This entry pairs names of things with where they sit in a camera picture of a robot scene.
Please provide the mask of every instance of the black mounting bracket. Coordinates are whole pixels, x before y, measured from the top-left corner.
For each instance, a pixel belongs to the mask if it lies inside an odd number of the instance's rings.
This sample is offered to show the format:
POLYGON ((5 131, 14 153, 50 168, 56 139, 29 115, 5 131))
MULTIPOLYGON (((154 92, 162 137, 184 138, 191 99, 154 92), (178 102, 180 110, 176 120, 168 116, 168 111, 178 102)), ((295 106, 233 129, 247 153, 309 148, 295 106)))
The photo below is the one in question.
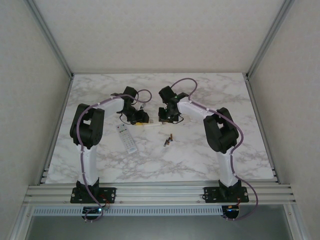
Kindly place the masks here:
MULTIPOLYGON (((115 187, 99 187, 99 180, 93 185, 89 185, 89 190, 93 196, 101 204, 115 203, 117 189, 115 187)), ((70 203, 72 204, 94 204, 95 201, 89 195, 85 185, 79 181, 76 182, 76 187, 72 189, 70 203)))
POLYGON ((219 181, 219 186, 206 186, 203 188, 202 199, 206 204, 213 203, 248 203, 247 188, 241 186, 239 180, 235 185, 226 187, 219 181))

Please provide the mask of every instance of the metal rail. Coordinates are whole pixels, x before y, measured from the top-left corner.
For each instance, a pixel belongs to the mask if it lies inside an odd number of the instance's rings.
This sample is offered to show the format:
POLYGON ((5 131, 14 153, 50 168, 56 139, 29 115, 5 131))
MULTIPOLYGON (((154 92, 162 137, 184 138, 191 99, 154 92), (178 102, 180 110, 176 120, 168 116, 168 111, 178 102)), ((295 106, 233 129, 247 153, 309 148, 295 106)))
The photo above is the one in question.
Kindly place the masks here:
POLYGON ((258 50, 257 54, 254 57, 254 60, 248 70, 247 77, 250 79, 256 72, 262 58, 265 56, 271 42, 275 38, 281 24, 285 20, 291 6, 293 5, 295 0, 284 0, 277 16, 275 17, 268 33, 266 34, 260 49, 258 50))
POLYGON ((36 5, 36 3, 33 0, 24 0, 24 2, 26 4, 26 6, 29 8, 31 14, 33 15, 36 23, 38 24, 40 30, 42 31, 47 43, 49 44, 49 46, 52 49, 54 55, 56 56, 59 63, 61 64, 61 66, 65 70, 66 74, 68 74, 69 78, 71 79, 73 74, 68 66, 68 63, 67 63, 64 55, 62 54, 60 48, 58 47, 53 35, 51 34, 44 18, 42 17, 42 15, 36 5))
MULTIPOLYGON (((250 181, 255 188, 259 204, 294 204, 295 197, 289 184, 274 181, 250 181)), ((227 205, 229 203, 205 203, 202 199, 204 187, 217 187, 217 181, 203 182, 155 182, 155 183, 110 183, 101 187, 117 188, 113 206, 194 206, 227 205)), ((246 185, 250 201, 244 205, 256 204, 253 191, 246 185)), ((29 186, 24 206, 95 206, 95 204, 70 203, 75 184, 41 184, 29 186)))

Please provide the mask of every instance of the white remote control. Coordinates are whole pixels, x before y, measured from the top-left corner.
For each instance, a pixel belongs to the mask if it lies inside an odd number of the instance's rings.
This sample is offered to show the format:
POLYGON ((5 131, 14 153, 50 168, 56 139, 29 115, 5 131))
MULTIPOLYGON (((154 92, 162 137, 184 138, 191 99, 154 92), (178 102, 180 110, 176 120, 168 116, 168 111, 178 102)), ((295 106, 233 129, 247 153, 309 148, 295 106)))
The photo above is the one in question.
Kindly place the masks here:
POLYGON ((116 130, 119 133, 120 139, 128 154, 132 154, 138 150, 129 130, 124 123, 117 125, 116 130))

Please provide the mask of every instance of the marble tabletop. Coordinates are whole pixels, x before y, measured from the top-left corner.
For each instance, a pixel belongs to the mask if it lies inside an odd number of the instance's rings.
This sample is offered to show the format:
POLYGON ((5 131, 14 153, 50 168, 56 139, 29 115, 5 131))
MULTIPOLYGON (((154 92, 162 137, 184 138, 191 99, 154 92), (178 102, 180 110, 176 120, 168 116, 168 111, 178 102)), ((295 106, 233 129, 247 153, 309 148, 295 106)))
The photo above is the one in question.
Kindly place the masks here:
MULTIPOLYGON (((244 142, 234 153, 237 174, 244 179, 273 178, 242 73, 76 74, 45 183, 77 181, 80 155, 69 130, 78 104, 101 102, 112 93, 122 93, 126 86, 148 89, 153 98, 146 104, 145 111, 151 118, 157 118, 158 108, 165 106, 158 92, 187 77, 198 82, 193 100, 213 109, 227 108, 243 130, 244 142)), ((190 93, 193 88, 194 83, 186 80, 173 90, 190 93)), ((139 98, 147 100, 149 94, 143 92, 139 98)), ((217 156, 207 143, 203 122, 183 117, 184 121, 179 124, 128 125, 138 148, 131 154, 116 132, 116 125, 121 123, 119 114, 106 118, 97 147, 100 183, 218 180, 217 156), (170 134, 174 141, 164 147, 170 134)))

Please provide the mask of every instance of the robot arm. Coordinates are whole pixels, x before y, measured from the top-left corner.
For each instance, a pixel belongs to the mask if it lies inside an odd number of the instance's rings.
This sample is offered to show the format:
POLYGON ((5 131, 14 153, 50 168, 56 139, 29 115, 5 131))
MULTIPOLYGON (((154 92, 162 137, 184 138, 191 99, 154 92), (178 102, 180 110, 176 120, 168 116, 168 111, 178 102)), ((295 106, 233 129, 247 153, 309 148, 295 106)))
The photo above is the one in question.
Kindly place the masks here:
MULTIPOLYGON (((114 93, 113 96, 130 95, 135 97, 138 92, 127 86, 123 93, 114 93)), ((91 108, 82 118, 79 133, 81 141, 83 142, 83 166, 85 172, 85 179, 91 192, 94 189, 99 188, 99 177, 96 164, 97 156, 97 144, 100 142, 103 135, 104 119, 111 115, 118 113, 124 114, 127 117, 127 121, 132 125, 136 123, 148 123, 149 116, 143 109, 137 110, 132 106, 133 99, 128 96, 111 99, 110 101, 99 105, 99 108, 91 108)), ((73 138, 73 142, 76 144, 79 154, 81 154, 81 145, 77 137, 77 121, 80 115, 89 107, 86 104, 80 104, 75 112, 73 122, 70 129, 70 136, 73 138)), ((82 172, 79 174, 77 181, 77 188, 83 190, 83 194, 87 193, 84 185, 84 179, 82 172)))
POLYGON ((191 101, 189 101, 186 97, 177 103, 177 108, 181 114, 191 116, 194 119, 203 120, 207 141, 210 147, 215 150, 218 159, 220 167, 220 182, 227 188, 235 185, 238 182, 238 179, 233 175, 231 170, 230 151, 232 150, 232 148, 230 147, 229 149, 222 150, 222 146, 221 148, 218 146, 219 140, 215 137, 213 132, 216 132, 216 134, 219 135, 219 130, 215 119, 212 117, 213 114, 209 111, 203 110, 196 105, 193 105, 191 101))
POLYGON ((244 188, 241 187, 241 181, 233 174, 230 153, 237 145, 239 133, 233 124, 220 116, 232 121, 229 111, 222 107, 216 110, 219 115, 213 114, 208 108, 201 108, 200 104, 188 100, 188 95, 184 92, 174 93, 170 86, 161 89, 159 95, 166 104, 166 108, 159 108, 160 122, 179 123, 181 114, 203 120, 207 142, 216 152, 220 167, 219 188, 211 203, 236 203, 244 194, 244 188))

